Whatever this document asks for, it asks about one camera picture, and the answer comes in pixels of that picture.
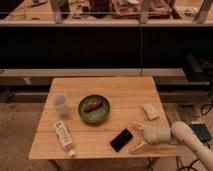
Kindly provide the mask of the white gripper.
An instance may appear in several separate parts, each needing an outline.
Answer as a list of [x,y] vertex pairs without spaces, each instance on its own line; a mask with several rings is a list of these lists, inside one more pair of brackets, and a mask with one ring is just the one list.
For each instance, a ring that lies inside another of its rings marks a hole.
[[[148,144],[162,144],[169,143],[171,141],[171,129],[168,127],[158,127],[155,125],[146,126],[141,123],[135,124],[138,129],[143,131],[144,140]],[[141,141],[138,145],[129,149],[130,154],[137,154],[144,145],[147,145],[145,141]]]

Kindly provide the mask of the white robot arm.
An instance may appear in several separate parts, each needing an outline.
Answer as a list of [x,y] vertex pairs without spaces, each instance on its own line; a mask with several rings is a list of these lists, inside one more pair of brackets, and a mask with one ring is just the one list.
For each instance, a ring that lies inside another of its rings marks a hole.
[[129,149],[131,154],[138,154],[145,145],[170,144],[176,140],[190,149],[208,171],[213,171],[213,151],[198,139],[185,122],[177,121],[170,127],[138,124],[138,129],[143,133],[143,140]]

